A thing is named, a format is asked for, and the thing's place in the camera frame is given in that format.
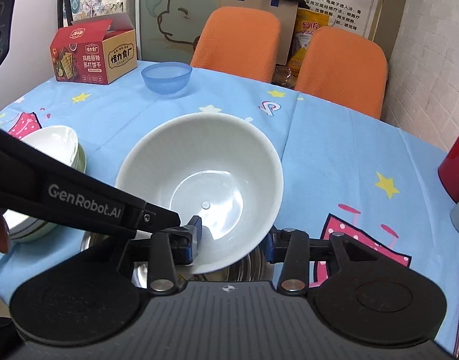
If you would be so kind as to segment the person's left hand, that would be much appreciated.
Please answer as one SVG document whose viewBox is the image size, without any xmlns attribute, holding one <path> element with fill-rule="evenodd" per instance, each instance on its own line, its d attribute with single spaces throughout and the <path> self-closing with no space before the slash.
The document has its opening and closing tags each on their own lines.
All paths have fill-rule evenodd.
<svg viewBox="0 0 459 360">
<path fill-rule="evenodd" d="M 6 254 L 11 249 L 8 225 L 5 219 L 0 216 L 0 253 Z"/>
</svg>

